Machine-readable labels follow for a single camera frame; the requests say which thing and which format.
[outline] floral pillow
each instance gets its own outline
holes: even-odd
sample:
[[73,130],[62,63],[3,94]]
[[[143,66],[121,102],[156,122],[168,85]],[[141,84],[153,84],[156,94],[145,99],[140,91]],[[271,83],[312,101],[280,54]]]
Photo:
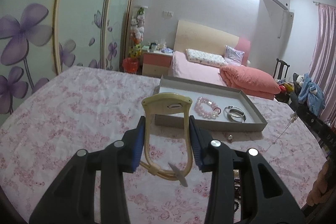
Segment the floral pillow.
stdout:
[[201,52],[193,49],[186,49],[188,61],[193,63],[199,63],[216,68],[227,66],[227,62],[219,54],[211,54],[208,52]]
[[224,60],[231,66],[241,66],[245,52],[225,46]]

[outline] blue clothing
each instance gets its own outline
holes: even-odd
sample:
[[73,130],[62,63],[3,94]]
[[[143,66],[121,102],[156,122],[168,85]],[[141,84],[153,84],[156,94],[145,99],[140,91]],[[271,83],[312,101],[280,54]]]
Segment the blue clothing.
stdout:
[[325,109],[324,95],[320,87],[311,81],[307,73],[304,75],[303,86],[298,96],[298,101],[303,104],[307,101],[309,111],[319,117],[322,110]]

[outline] wooden headboard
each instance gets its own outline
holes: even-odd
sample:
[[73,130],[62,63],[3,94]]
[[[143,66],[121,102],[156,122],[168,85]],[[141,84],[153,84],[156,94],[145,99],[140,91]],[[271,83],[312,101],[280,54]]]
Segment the wooden headboard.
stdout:
[[179,20],[174,44],[174,51],[184,52],[187,48],[224,55],[228,45],[244,51],[243,65],[246,65],[250,53],[250,42],[233,34],[203,25]]

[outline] mattress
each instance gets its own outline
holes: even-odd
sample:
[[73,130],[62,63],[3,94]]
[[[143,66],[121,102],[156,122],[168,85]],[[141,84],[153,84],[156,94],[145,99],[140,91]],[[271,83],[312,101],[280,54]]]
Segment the mattress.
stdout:
[[226,86],[219,73],[219,68],[189,62],[186,54],[178,51],[173,54],[171,73],[172,76],[178,78]]
[[[104,149],[137,126],[144,115],[141,101],[159,83],[157,78],[75,66],[10,115],[0,127],[0,185],[24,220],[77,150]],[[232,133],[232,143],[227,142],[230,133],[212,132],[212,136],[235,150],[258,149],[303,206],[326,161],[322,150],[300,119],[282,134],[293,113],[288,105],[249,98],[268,122],[263,132]],[[152,160],[165,169],[168,162],[183,169],[187,160],[183,130],[156,126],[152,119],[151,132]],[[141,166],[134,174],[124,174],[131,223],[203,223],[211,173],[200,172],[193,163],[186,180],[188,187],[183,187]],[[99,173],[94,206],[95,221],[100,223]]]

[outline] pink drawer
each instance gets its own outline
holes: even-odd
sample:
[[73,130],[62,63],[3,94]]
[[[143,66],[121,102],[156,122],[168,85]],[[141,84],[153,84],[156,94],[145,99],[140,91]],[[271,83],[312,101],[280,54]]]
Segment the pink drawer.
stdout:
[[165,56],[160,54],[145,54],[143,56],[143,63],[169,68],[171,59],[171,56]]

